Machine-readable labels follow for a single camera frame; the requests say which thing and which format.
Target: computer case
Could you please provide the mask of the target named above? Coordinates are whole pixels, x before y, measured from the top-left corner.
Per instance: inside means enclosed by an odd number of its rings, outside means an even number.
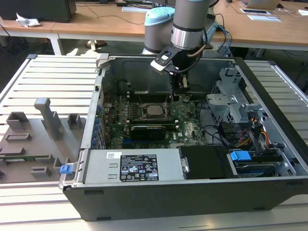
[[[4,20],[14,20],[18,13],[25,18],[68,23],[76,12],[74,0],[0,0],[0,6]]]

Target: label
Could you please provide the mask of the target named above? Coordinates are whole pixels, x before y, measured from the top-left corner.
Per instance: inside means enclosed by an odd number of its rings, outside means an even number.
[[[122,153],[121,152],[107,152],[107,159],[120,159]]]
[[[122,182],[159,180],[156,155],[121,155]]]

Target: wooden desk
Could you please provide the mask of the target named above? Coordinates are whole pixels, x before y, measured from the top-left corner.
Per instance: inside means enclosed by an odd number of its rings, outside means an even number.
[[[225,27],[232,34],[232,46],[308,51],[308,16],[300,16],[297,12],[307,4],[285,1],[282,4],[298,17],[276,9],[274,14],[282,22],[253,21],[241,13],[243,5],[237,0],[233,3],[220,0],[214,10],[224,15]],[[1,24],[12,36],[49,38],[55,54],[63,54],[60,39],[66,38],[143,42],[144,19],[145,13],[122,12],[122,7],[116,5],[89,4],[87,7],[77,3],[76,15],[70,23],[42,22],[42,26],[31,28],[21,27],[15,21],[2,21]],[[222,24],[219,15],[217,21]],[[0,29],[0,35],[6,34]],[[219,46],[223,40],[222,32],[217,32],[212,45]]]
[[[84,7],[85,4],[76,3],[76,5],[77,11],[71,22],[56,23],[51,30],[53,33],[144,37],[145,13],[123,12],[122,7],[117,7],[115,4],[111,6],[88,5],[88,7]]]
[[[49,38],[55,54],[62,54],[62,47],[58,34],[51,32],[55,22],[40,22],[40,26],[24,27],[19,25],[15,20],[2,20],[1,25],[11,35],[16,37],[34,37],[34,38]],[[0,36],[7,36],[7,33],[0,27]]]
[[[243,5],[239,1],[227,3],[221,0],[214,10],[215,13],[223,14],[225,27],[233,37],[233,46],[307,51],[308,16],[300,17],[298,13],[298,10],[304,10],[307,4],[283,1],[282,5],[298,17],[276,9],[272,16],[279,17],[281,22],[253,21],[247,14],[240,14]],[[217,21],[222,24],[219,15]],[[213,41],[218,40],[221,38],[216,33]]]

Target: paper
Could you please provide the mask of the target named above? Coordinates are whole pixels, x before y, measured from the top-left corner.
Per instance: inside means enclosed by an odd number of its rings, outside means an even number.
[[[21,26],[29,27],[29,26],[39,26],[39,25],[41,25],[39,23],[39,21],[35,18],[31,18],[31,19],[24,18],[22,16],[19,16],[17,13],[16,13],[16,15],[17,15],[16,22],[18,22],[18,24],[21,25]]]
[[[144,9],[144,8],[137,8],[137,7],[132,7],[132,6],[123,6],[122,11],[124,12],[140,12],[140,13],[146,13],[150,9]]]
[[[299,12],[302,16],[308,16],[308,11],[298,10],[298,12]]]
[[[257,21],[281,22],[278,18],[271,16],[248,15],[248,17],[251,20],[257,20]]]

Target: green circuit board piece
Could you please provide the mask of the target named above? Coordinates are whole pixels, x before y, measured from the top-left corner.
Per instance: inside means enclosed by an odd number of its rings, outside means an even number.
[[[164,103],[142,102],[143,106],[151,106],[151,113],[164,111]],[[106,127],[110,136],[107,137],[107,149],[145,149],[145,148],[177,148],[181,145],[205,145],[206,139],[202,136],[197,116],[200,101],[173,102],[169,105],[168,115],[178,120],[178,128],[167,130],[162,141],[132,141],[129,137],[129,123],[127,119],[143,119],[144,111],[140,103],[129,103],[124,97],[111,97],[109,102],[108,119]]]

